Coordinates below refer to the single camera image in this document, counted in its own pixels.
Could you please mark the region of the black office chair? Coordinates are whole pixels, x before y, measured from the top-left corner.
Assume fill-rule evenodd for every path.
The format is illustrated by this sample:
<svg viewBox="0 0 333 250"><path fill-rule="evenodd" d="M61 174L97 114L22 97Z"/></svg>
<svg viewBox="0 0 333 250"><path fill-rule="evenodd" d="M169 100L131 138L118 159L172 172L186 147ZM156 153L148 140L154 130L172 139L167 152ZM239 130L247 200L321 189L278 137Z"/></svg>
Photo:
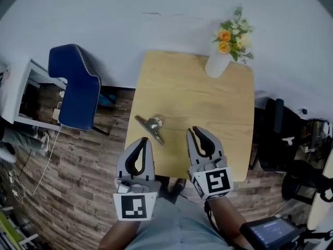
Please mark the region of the black office chair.
<svg viewBox="0 0 333 250"><path fill-rule="evenodd" d="M250 168L259 163L264 171L286 171L300 145L301 129L302 119L284 106L282 99L268 99L259 125L258 150Z"/></svg>
<svg viewBox="0 0 333 250"><path fill-rule="evenodd" d="M286 166L281 195L286 201L291 199L312 205L314 197L308 198L297 192L301 186L316 189L320 198L327 203L333 202L333 178L323 175L323 170L312 167L303 160L294 160Z"/></svg>

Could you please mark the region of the black tablet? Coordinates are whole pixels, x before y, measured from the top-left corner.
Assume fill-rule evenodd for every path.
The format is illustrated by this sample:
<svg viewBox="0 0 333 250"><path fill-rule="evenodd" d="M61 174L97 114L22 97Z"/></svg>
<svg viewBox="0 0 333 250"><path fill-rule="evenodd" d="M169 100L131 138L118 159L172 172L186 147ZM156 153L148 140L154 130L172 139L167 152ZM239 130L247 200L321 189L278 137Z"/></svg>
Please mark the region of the black tablet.
<svg viewBox="0 0 333 250"><path fill-rule="evenodd" d="M297 228L282 217L268 217L244 223L240 233L254 250L278 250L297 238L305 228Z"/></svg>

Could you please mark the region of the person's left forearm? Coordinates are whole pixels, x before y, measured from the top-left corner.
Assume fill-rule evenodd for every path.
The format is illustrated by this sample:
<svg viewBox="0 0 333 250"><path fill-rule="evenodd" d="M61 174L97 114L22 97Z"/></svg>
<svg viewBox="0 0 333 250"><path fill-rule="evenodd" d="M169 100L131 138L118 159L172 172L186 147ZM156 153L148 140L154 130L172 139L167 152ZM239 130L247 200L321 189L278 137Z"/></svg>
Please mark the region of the person's left forearm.
<svg viewBox="0 0 333 250"><path fill-rule="evenodd" d="M117 221L104 235L98 250L124 250L136 237L140 221Z"/></svg>

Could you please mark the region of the metal bulldog clip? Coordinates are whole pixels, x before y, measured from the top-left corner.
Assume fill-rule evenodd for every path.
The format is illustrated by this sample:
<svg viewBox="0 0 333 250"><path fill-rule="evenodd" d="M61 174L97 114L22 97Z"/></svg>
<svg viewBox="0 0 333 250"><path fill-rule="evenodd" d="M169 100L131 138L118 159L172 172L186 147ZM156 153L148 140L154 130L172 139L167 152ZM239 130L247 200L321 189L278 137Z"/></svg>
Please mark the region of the metal bulldog clip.
<svg viewBox="0 0 333 250"><path fill-rule="evenodd" d="M136 115L135 119L147 132L150 133L152 137L154 137L155 140L157 140L161 145L164 144L164 141L159 134L159 129L163 125L163 122L159 117L154 116L149 118L148 120L145 120L141 116Z"/></svg>

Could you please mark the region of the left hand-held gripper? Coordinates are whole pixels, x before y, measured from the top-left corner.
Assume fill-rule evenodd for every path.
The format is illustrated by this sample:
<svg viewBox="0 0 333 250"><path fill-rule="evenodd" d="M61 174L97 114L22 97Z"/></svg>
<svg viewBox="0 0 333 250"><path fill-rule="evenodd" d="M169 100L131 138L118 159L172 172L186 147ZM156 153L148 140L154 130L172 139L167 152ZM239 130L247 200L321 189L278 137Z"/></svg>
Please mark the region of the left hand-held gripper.
<svg viewBox="0 0 333 250"><path fill-rule="evenodd" d="M141 169L135 166L142 154ZM117 187L113 195L118 220L120 221L149 221L152 219L156 201L159 197L161 183L145 181L155 179L155 168L152 145L147 137L136 140L128 146L117 160ZM144 181L121 179L129 176L143 177Z"/></svg>

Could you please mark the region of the white vase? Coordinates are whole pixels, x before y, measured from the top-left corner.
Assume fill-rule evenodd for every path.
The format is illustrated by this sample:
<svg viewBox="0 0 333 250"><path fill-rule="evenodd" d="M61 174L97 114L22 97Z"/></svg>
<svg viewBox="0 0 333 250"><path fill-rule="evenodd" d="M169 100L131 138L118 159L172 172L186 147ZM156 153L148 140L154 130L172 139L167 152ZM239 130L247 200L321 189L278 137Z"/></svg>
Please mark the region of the white vase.
<svg viewBox="0 0 333 250"><path fill-rule="evenodd" d="M226 70L231 58L230 54L220 52L211 54L204 67L205 73L212 78L218 78Z"/></svg>

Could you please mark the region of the blue chair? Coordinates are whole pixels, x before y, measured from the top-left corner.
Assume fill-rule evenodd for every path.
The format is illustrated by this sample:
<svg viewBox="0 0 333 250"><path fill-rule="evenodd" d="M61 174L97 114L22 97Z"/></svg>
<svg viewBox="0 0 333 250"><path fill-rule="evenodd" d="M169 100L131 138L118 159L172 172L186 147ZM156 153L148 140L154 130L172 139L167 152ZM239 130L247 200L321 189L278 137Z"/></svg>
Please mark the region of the blue chair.
<svg viewBox="0 0 333 250"><path fill-rule="evenodd" d="M68 44L49 51L48 74L67 81L59 122L63 126L89 131L94 126L101 80L78 45Z"/></svg>

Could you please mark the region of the person's brown shoe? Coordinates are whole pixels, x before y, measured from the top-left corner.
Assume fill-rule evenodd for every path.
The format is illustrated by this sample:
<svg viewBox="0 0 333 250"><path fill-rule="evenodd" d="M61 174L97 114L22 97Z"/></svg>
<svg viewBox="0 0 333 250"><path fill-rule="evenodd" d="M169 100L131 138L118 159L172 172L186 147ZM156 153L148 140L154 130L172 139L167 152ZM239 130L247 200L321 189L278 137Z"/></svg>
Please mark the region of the person's brown shoe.
<svg viewBox="0 0 333 250"><path fill-rule="evenodd" d="M175 182L173 191L176 194L180 194L186 186L186 181L187 181L186 179L177 179L176 182Z"/></svg>

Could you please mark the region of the person's right forearm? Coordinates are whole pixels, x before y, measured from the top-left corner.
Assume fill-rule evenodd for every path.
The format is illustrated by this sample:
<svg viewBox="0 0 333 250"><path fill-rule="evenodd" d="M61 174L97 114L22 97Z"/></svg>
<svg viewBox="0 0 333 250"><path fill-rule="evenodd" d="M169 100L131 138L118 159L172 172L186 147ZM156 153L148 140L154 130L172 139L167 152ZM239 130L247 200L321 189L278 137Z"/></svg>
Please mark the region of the person's right forearm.
<svg viewBox="0 0 333 250"><path fill-rule="evenodd" d="M234 207L227 197L208 200L217 228L227 241L245 248L246 238L240 233L240 228L246 223L242 214Z"/></svg>

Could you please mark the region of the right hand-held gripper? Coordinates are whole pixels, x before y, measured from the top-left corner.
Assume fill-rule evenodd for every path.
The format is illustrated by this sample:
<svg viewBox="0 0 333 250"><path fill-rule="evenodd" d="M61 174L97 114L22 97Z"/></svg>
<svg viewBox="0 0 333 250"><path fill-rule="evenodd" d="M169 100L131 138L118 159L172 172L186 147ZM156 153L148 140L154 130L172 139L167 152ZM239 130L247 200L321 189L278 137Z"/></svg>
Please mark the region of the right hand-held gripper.
<svg viewBox="0 0 333 250"><path fill-rule="evenodd" d="M223 197L232 191L232 169L227 166L226 157L223 156L221 141L208 130L198 126L187 130L186 141L192 165L188 173L199 197L206 201ZM215 160L202 163L207 158Z"/></svg>

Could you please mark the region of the pair of sneakers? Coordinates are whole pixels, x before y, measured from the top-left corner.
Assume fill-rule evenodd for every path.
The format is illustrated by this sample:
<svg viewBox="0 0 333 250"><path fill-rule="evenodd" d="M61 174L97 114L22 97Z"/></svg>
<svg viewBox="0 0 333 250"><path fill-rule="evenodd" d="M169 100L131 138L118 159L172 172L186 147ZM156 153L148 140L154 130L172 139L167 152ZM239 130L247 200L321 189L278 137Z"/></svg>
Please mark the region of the pair of sneakers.
<svg viewBox="0 0 333 250"><path fill-rule="evenodd" d="M47 131L43 132L43 136L41 139L33 139L32 146L35 151L49 151L49 133Z"/></svg>

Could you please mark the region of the white cabinet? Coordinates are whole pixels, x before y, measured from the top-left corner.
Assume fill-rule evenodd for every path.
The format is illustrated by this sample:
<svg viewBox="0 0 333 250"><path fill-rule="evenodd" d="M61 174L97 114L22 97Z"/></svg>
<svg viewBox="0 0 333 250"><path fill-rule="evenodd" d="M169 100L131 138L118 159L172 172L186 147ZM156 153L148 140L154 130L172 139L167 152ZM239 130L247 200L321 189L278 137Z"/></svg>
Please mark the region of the white cabinet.
<svg viewBox="0 0 333 250"><path fill-rule="evenodd" d="M51 78L47 70L31 58L23 58L9 65L3 73L0 85L0 116L11 124L18 122L59 131L59 125L30 119L19 113L27 84L39 87L43 80L62 90L66 89L66 84L60 78Z"/></svg>

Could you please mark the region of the orange and white flower bouquet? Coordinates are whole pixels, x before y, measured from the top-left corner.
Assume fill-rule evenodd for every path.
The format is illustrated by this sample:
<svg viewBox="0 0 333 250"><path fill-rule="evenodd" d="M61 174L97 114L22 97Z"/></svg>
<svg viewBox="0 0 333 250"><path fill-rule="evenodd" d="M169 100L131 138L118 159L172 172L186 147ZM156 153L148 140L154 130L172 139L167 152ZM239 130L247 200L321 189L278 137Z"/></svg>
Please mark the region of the orange and white flower bouquet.
<svg viewBox="0 0 333 250"><path fill-rule="evenodd" d="M233 16L220 23L220 29L212 43L217 44L220 54L229 54L234 62L246 64L254 59L252 52L251 36L253 26L243 16L243 7L238 6Z"/></svg>

